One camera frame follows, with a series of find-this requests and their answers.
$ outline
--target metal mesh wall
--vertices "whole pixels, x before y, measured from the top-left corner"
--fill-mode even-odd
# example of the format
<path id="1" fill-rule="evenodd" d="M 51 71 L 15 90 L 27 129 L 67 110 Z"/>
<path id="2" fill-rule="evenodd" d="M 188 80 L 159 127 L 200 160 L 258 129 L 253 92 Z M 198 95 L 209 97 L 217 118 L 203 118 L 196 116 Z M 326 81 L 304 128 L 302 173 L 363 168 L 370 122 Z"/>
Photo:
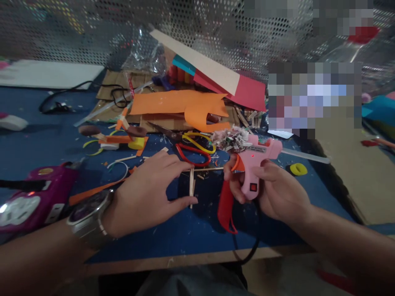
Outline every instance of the metal mesh wall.
<path id="1" fill-rule="evenodd" d="M 78 62 L 119 69 L 133 41 L 149 56 L 152 24 L 221 64 L 266 82 L 271 61 L 316 61 L 344 37 L 313 36 L 312 0 L 300 0 L 297 18 L 247 18 L 242 0 L 1 0 L 0 55 Z M 358 57 L 364 91 L 393 76 L 395 1 L 374 1 L 381 28 Z"/>

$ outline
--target left hand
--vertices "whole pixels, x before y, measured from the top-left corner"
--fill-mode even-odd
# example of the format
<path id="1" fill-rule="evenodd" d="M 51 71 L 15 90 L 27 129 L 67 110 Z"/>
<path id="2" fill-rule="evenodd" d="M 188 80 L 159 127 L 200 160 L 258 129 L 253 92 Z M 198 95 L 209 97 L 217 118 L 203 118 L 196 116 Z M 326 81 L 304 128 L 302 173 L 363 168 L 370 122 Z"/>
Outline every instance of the left hand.
<path id="1" fill-rule="evenodd" d="M 189 205 L 197 204 L 196 197 L 168 201 L 166 196 L 169 184 L 192 167 L 165 151 L 147 159 L 116 191 L 102 218 L 104 229 L 120 238 L 161 224 Z"/>

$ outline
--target white board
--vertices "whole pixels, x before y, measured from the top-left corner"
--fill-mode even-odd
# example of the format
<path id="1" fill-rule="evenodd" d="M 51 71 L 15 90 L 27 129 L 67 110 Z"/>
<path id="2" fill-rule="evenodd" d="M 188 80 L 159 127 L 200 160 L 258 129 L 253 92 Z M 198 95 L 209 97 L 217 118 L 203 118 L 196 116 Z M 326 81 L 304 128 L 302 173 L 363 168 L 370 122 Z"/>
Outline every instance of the white board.
<path id="1" fill-rule="evenodd" d="M 224 90 L 229 92 L 231 95 L 236 94 L 236 89 L 240 78 L 238 73 L 228 69 L 220 63 L 213 61 L 212 59 L 182 44 L 181 42 L 178 42 L 166 34 L 163 34 L 161 31 L 153 30 L 150 34 L 164 46 L 171 49 L 184 60 L 196 67 L 196 69 L 210 78 Z"/>
<path id="2" fill-rule="evenodd" d="M 0 85 L 67 89 L 94 80 L 103 69 L 98 65 L 19 60 L 0 71 Z M 79 89 L 88 89 L 89 85 Z"/>

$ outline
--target black cable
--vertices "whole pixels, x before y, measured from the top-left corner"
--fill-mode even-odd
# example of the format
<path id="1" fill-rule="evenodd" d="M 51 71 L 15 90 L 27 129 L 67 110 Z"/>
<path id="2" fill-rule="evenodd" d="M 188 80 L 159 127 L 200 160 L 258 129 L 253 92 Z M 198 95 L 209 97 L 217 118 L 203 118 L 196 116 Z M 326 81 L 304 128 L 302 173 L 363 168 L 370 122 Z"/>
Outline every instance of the black cable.
<path id="1" fill-rule="evenodd" d="M 259 206 L 259 202 L 258 199 L 254 199 L 253 203 L 256 207 L 256 211 L 258 212 L 258 223 L 260 224 L 262 222 L 262 213 L 260 210 L 260 206 Z M 254 246 L 252 246 L 250 253 L 247 255 L 247 257 L 245 257 L 243 260 L 237 261 L 237 263 L 239 265 L 244 265 L 246 264 L 248 261 L 251 260 L 251 258 L 254 256 L 256 250 L 258 249 L 258 245 L 259 245 L 259 237 L 258 235 L 256 236 L 256 240 L 254 243 Z"/>
<path id="2" fill-rule="evenodd" d="M 61 94 L 61 93 L 66 93 L 66 92 L 75 90 L 75 89 L 77 89 L 77 88 L 79 88 L 79 87 L 81 87 L 81 86 L 83 86 L 84 84 L 87 84 L 87 83 L 91 83 L 91 84 L 93 84 L 93 85 L 102 86 L 102 87 L 118 87 L 118 88 L 115 88 L 115 89 L 111 90 L 111 97 L 112 97 L 113 101 L 115 102 L 116 99 L 115 99 L 115 97 L 114 97 L 114 92 L 115 92 L 115 91 L 122 91 L 123 98 L 125 99 L 125 106 L 127 105 L 128 102 L 127 102 L 127 100 L 126 100 L 124 91 L 128 91 L 128 90 L 129 90 L 128 88 L 124 88 L 122 85 L 119 85 L 119 84 L 99 84 L 99 83 L 96 83 L 96 82 L 94 82 L 94 81 L 85 81 L 85 82 L 83 82 L 83 83 L 80 83 L 80 84 L 77 85 L 77 86 L 72 87 L 72 88 L 60 90 L 60 91 L 58 91 L 58 92 L 54 92 L 53 94 L 47 96 L 47 97 L 44 99 L 44 101 L 42 101 L 42 103 L 40 104 L 40 106 L 38 107 L 38 110 L 39 110 L 40 113 L 42 113 L 42 114 L 53 114 L 53 113 L 56 113 L 56 112 L 70 112 L 70 109 L 69 109 L 69 107 L 66 106 L 66 104 L 61 104 L 61 103 L 59 103 L 59 102 L 55 102 L 55 106 L 52 107 L 52 108 L 50 108 L 50 109 L 47 109 L 47 110 L 44 110 L 44 106 L 45 106 L 51 99 L 53 99 L 55 96 L 57 96 L 57 95 L 59 95 L 59 94 Z M 124 108 L 124 107 L 125 107 L 125 106 L 119 106 L 117 103 L 115 103 L 115 105 L 116 105 L 118 108 Z"/>

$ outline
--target red scissor handle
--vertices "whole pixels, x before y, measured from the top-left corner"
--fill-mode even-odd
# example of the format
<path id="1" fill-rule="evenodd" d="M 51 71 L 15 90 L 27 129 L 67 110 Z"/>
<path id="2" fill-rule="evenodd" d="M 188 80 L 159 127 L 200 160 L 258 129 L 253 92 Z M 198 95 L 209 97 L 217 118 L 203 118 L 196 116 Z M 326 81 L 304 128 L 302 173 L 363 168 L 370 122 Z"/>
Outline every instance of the red scissor handle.
<path id="1" fill-rule="evenodd" d="M 180 154 L 180 156 L 181 156 L 183 161 L 188 162 L 190 164 L 193 164 L 196 167 L 205 167 L 205 166 L 208 166 L 210 164 L 210 162 L 211 162 L 211 155 L 206 153 L 206 152 L 204 152 L 204 151 L 201 151 L 200 149 L 196 149 L 196 148 L 193 148 L 193 147 L 181 144 L 181 143 L 177 143 L 176 144 L 176 148 L 177 148 L 177 151 Z M 208 160 L 205 163 L 202 163 L 202 164 L 191 162 L 188 158 L 186 158 L 186 156 L 182 152 L 182 149 L 201 154 L 201 155 L 205 156 Z"/>

